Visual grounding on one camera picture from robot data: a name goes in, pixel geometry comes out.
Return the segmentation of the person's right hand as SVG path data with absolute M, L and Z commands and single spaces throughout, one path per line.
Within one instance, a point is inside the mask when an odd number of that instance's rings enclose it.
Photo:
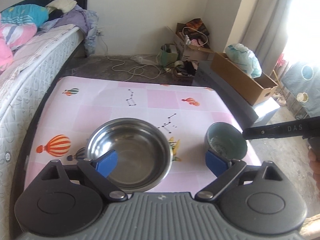
M 311 147 L 309 147 L 308 158 L 310 160 L 309 166 L 313 171 L 313 178 L 315 181 L 319 182 L 320 164 L 319 164 L 319 160 L 317 160 L 317 157 Z

